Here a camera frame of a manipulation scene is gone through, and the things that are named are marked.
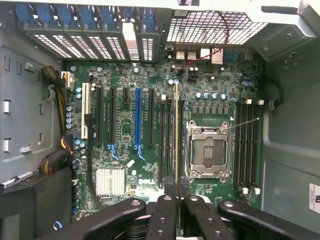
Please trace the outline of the long black expansion slot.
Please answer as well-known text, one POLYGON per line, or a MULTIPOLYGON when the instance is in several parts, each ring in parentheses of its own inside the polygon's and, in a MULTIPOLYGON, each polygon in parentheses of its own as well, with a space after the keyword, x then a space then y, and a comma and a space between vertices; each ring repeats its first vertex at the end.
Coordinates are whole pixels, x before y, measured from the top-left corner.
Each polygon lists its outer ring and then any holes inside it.
POLYGON ((153 131, 154 131, 154 98, 155 98, 155 90, 150 88, 148 91, 148 145, 153 145, 153 131))
POLYGON ((97 144, 103 143, 103 126, 104 126, 104 89, 97 88, 97 144))
POLYGON ((116 141, 116 107, 117 107, 117 89, 110 89, 110 143, 113 145, 116 141))

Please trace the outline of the silver finned chipset heatsink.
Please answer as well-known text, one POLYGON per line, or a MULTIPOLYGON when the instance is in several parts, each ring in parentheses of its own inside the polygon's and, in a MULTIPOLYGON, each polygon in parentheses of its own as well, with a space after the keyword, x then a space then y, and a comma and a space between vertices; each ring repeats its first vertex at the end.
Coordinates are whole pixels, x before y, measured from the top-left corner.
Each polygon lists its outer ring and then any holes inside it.
POLYGON ((126 193, 126 170, 106 168, 96 170, 96 195, 98 197, 124 196, 126 193))

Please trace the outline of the silver rear port block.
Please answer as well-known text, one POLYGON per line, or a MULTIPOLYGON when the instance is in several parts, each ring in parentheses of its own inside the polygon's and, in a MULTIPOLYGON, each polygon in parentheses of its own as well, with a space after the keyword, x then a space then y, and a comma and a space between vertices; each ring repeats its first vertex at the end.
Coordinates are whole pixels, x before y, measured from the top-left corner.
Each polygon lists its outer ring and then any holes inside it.
POLYGON ((185 61, 209 61, 211 64, 223 64, 224 49, 221 47, 204 47, 199 49, 177 48, 174 52, 177 60, 185 61))

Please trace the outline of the silver CPU socket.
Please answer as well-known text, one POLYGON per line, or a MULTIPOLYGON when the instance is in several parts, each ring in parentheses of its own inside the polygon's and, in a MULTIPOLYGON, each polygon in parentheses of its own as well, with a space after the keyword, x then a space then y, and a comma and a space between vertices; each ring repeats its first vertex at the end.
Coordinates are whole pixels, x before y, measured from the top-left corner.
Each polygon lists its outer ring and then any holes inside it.
POLYGON ((195 179, 218 179, 222 184, 232 175, 232 133, 230 123, 201 126, 195 120, 186 123, 184 172, 195 179))

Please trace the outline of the grey open PC case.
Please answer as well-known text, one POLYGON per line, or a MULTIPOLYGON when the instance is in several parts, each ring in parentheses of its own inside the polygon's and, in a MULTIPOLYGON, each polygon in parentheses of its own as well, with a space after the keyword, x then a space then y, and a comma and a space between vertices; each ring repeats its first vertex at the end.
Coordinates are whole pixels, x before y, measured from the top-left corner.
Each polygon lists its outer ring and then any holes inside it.
POLYGON ((320 0, 0 0, 0 240, 49 240, 73 218, 73 135, 61 72, 72 61, 187 68, 176 49, 261 60, 260 205, 320 234, 320 0), (243 45, 168 42, 176 10, 243 12, 267 26, 243 45))

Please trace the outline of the white expansion slot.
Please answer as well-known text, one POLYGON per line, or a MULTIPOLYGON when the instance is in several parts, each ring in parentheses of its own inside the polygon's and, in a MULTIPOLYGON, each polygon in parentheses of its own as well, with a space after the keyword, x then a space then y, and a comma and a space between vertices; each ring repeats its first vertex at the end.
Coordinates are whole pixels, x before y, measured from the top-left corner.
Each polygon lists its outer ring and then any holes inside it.
POLYGON ((81 100, 81 138, 88 138, 88 126, 85 121, 85 115, 91 113, 91 87, 88 82, 82 84, 82 100, 81 100))

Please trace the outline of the blue expansion slot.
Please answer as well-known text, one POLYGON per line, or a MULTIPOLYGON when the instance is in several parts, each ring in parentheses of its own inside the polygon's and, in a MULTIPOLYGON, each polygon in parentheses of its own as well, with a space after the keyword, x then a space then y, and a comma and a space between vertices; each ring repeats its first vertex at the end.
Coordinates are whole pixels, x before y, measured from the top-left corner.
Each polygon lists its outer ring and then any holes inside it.
POLYGON ((141 145, 142 133, 142 89, 137 87, 135 89, 135 138, 134 149, 138 150, 141 145))

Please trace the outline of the white label sticker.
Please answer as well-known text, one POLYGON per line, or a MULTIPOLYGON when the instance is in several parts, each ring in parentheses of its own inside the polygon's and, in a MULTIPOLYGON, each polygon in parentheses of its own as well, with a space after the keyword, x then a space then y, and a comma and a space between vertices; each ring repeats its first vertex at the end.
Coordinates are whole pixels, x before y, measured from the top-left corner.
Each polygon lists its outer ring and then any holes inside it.
POLYGON ((309 209, 320 214, 320 186, 309 184, 309 209))

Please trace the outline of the thin metal locking lever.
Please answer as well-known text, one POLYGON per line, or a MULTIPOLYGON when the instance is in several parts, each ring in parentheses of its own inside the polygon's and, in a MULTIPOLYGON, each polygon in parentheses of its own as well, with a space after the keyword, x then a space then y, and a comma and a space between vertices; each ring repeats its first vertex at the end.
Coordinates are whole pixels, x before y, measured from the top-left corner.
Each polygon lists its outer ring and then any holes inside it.
POLYGON ((247 125, 247 124, 250 124, 250 123, 253 123, 255 121, 258 121, 260 118, 259 117, 256 117, 254 119, 251 119, 251 120, 247 120, 247 121, 244 121, 242 123, 238 123, 238 124, 235 124, 233 126, 230 126, 228 129, 231 130, 231 129, 235 129, 237 127, 240 127, 240 126, 243 126, 243 125, 247 125))

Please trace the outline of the green Dell motherboard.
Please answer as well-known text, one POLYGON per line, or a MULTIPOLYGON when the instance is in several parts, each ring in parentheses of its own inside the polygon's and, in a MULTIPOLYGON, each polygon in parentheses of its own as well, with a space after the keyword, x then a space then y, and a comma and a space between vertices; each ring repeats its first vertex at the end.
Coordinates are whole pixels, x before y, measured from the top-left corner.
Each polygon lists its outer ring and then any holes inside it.
POLYGON ((172 102, 175 100, 175 81, 178 82, 179 102, 185 100, 183 123, 183 176, 189 181, 192 194, 207 197, 214 205, 223 200, 237 200, 252 207, 260 206, 260 195, 242 192, 243 126, 240 135, 240 186, 235 188, 235 128, 232 134, 231 176, 226 183, 219 179, 195 179, 185 174, 185 139, 187 122, 198 126, 220 126, 223 121, 236 125, 236 107, 241 105, 241 123, 248 120, 248 106, 263 107, 263 61, 233 59, 221 65, 199 62, 182 67, 174 59, 159 63, 121 63, 68 61, 65 71, 74 73, 75 87, 67 94, 66 130, 73 136, 74 187, 72 216, 80 220, 99 210, 130 197, 146 202, 165 192, 167 177, 167 99, 171 99, 170 117, 170 176, 173 178, 172 102), (87 139, 81 138, 82 84, 91 84, 91 113, 85 115, 87 139), (97 94, 104 93, 103 142, 97 144, 97 94), (115 144, 111 144, 111 88, 116 88, 115 144), (123 88, 129 88, 129 103, 123 104, 123 88), (136 88, 142 89, 141 145, 135 150, 136 88), (154 89, 153 145, 148 145, 149 89, 154 89), (160 112, 161 98, 165 100, 164 168, 160 184, 160 112), (125 169, 125 195, 97 196, 97 169, 125 169))

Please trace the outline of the white power connector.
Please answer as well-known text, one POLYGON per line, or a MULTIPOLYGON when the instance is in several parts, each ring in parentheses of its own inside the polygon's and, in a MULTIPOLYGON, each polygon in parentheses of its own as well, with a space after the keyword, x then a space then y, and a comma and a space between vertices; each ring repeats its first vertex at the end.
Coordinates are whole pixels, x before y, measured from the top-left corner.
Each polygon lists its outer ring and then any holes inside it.
POLYGON ((61 72, 61 79, 64 81, 66 88, 68 88, 70 90, 74 90, 74 86, 75 86, 74 73, 72 73, 70 71, 62 71, 61 72))

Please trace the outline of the metal fan grille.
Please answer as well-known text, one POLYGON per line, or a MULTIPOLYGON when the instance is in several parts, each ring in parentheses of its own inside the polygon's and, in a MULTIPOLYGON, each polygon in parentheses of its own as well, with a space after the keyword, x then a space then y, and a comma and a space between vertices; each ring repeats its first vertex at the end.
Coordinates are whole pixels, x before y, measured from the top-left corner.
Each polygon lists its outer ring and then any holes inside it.
POLYGON ((181 44, 243 45, 268 24, 252 21, 244 12, 176 10, 167 41, 181 44))

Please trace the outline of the black RAM slot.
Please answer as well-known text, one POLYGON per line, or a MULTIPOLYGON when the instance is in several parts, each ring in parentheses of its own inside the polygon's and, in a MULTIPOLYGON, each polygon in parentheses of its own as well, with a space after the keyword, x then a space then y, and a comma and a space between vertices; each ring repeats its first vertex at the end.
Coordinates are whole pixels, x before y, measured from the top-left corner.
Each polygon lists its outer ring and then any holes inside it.
POLYGON ((181 99, 179 101, 179 176, 183 176, 183 166, 184 166, 184 105, 185 100, 181 99))
MULTIPOLYGON (((248 105, 248 120, 252 120, 254 116, 253 105, 248 105)), ((253 124, 250 122, 247 125, 248 133, 248 171, 247 171, 247 187, 250 191, 251 189, 251 180, 252 180, 252 138, 253 138, 253 124)))
POLYGON ((172 100, 172 173, 173 178, 176 179, 176 130, 175 130, 175 118, 176 118, 176 109, 175 109, 175 100, 172 100))
POLYGON ((253 113, 256 120, 253 122, 252 142, 252 170, 251 170, 251 191, 255 196, 261 194, 261 105, 254 105, 253 113))
POLYGON ((162 184, 164 176, 164 151, 165 151, 165 105, 166 96, 161 96, 160 103, 160 162, 159 162, 159 182, 162 184))
POLYGON ((172 100, 167 99, 166 106, 167 106, 167 113, 166 113, 166 120, 167 120, 167 126, 166 126, 166 175, 168 177, 171 176, 171 157, 170 157, 170 142, 171 142, 171 104, 172 100))
MULTIPOLYGON (((236 105, 236 125, 239 125, 242 120, 242 107, 240 104, 236 105)), ((241 141, 241 127, 237 126, 235 128, 235 159, 234 159, 234 185, 235 189, 238 193, 241 192, 241 185, 240 185, 240 141, 241 141)))
POLYGON ((246 170, 247 170, 247 124, 245 123, 243 126, 243 154, 242 154, 242 160, 243 160, 243 170, 242 170, 242 193, 246 196, 248 194, 248 188, 246 184, 246 170))

